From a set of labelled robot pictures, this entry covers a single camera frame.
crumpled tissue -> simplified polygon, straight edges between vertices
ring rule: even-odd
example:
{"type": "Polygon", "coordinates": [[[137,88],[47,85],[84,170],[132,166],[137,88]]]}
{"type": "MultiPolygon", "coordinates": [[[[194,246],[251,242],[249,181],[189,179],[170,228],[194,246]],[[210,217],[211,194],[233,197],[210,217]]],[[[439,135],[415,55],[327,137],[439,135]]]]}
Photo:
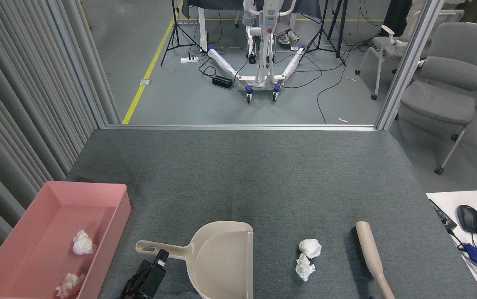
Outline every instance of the crumpled tissue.
{"type": "Polygon", "coordinates": [[[91,238],[83,231],[79,231],[73,239],[73,251],[75,254],[91,254],[96,250],[91,238]]]}
{"type": "Polygon", "coordinates": [[[306,254],[309,259],[312,259],[320,256],[321,245],[316,239],[305,239],[299,242],[299,250],[306,254]]]}
{"type": "Polygon", "coordinates": [[[296,273],[297,275],[299,275],[299,277],[301,277],[303,282],[306,282],[310,274],[316,271],[316,267],[314,267],[314,264],[310,265],[310,262],[308,261],[304,253],[301,253],[299,255],[299,259],[296,259],[296,261],[297,261],[296,273]]]}
{"type": "Polygon", "coordinates": [[[61,285],[56,288],[58,291],[58,296],[61,298],[67,298],[70,295],[73,295],[81,289],[81,284],[85,279],[85,273],[81,274],[79,277],[75,274],[67,273],[65,279],[61,282],[61,285]]]}

pink plastic tray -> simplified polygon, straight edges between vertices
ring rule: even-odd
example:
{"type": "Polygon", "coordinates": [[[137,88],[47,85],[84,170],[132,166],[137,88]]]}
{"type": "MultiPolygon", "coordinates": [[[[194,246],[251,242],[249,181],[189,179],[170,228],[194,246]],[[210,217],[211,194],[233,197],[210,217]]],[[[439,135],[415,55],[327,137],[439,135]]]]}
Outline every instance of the pink plastic tray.
{"type": "Polygon", "coordinates": [[[98,297],[131,210],[126,185],[47,182],[0,247],[0,298],[59,298],[68,272],[87,274],[70,298],[98,297]],[[72,251],[82,229],[94,254],[72,251]]]}

hole in dustpan handle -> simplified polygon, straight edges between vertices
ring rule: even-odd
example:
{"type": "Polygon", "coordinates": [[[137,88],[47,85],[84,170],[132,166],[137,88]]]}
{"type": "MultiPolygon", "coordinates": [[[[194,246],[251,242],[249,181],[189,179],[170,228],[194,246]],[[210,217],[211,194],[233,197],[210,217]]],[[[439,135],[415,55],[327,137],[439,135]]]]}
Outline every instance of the hole in dustpan handle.
{"type": "Polygon", "coordinates": [[[147,252],[155,252],[156,248],[155,247],[143,247],[140,250],[147,251],[147,252]]]}

computer mouse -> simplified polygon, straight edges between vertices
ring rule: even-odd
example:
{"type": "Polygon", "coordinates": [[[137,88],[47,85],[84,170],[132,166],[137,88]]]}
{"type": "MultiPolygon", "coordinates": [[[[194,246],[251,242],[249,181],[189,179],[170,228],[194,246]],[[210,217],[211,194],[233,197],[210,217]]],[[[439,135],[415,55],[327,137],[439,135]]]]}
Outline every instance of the computer mouse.
{"type": "Polygon", "coordinates": [[[468,233],[477,233],[477,211],[472,206],[465,204],[456,209],[458,223],[468,233]]]}

tripod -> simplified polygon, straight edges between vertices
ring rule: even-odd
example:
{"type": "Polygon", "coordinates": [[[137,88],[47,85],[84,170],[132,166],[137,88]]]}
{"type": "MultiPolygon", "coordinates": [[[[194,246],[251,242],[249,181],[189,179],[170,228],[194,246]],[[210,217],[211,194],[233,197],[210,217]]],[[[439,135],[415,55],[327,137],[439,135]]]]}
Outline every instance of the tripod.
{"type": "Polygon", "coordinates": [[[171,1],[172,1],[172,14],[174,15],[174,29],[172,30],[172,34],[170,35],[170,39],[168,40],[168,45],[166,46],[166,50],[164,51],[163,59],[161,60],[161,66],[163,66],[163,62],[164,62],[164,58],[166,57],[166,53],[170,50],[177,49],[177,48],[180,48],[180,47],[191,47],[191,46],[198,46],[198,48],[201,49],[201,46],[193,38],[191,38],[191,36],[189,36],[185,32],[185,30],[183,30],[183,28],[181,28],[179,26],[179,24],[177,23],[176,13],[179,13],[179,8],[176,7],[176,4],[174,3],[174,0],[171,0],[171,1]],[[181,30],[181,32],[183,33],[183,36],[185,36],[187,38],[187,40],[189,42],[191,42],[190,44],[181,45],[181,43],[179,42],[179,31],[178,30],[181,30]],[[170,47],[170,44],[172,43],[172,40],[174,39],[174,34],[176,36],[177,46],[170,47]]]}
{"type": "Polygon", "coordinates": [[[323,9],[323,16],[321,18],[321,27],[320,30],[316,33],[316,35],[312,38],[312,40],[309,42],[309,44],[306,46],[306,53],[310,53],[312,51],[316,50],[322,50],[322,51],[329,51],[329,52],[335,52],[336,53],[336,58],[339,58],[341,60],[341,63],[345,66],[345,60],[341,57],[341,41],[343,40],[343,26],[345,25],[345,15],[347,13],[347,2],[348,0],[338,0],[338,4],[336,5],[336,10],[334,11],[333,15],[333,20],[331,21],[331,28],[329,29],[329,34],[325,32],[325,29],[323,28],[325,25],[325,17],[327,14],[327,5],[329,4],[329,0],[325,0],[325,8],[323,9]],[[337,47],[334,46],[333,42],[331,41],[331,36],[333,35],[333,30],[335,28],[336,21],[338,20],[338,14],[340,13],[340,8],[341,10],[341,19],[340,19],[340,34],[338,36],[338,44],[337,47]],[[322,34],[325,35],[333,49],[322,49],[320,48],[321,44],[321,36],[322,34]],[[316,47],[313,49],[310,49],[310,47],[315,44],[316,47]]]}

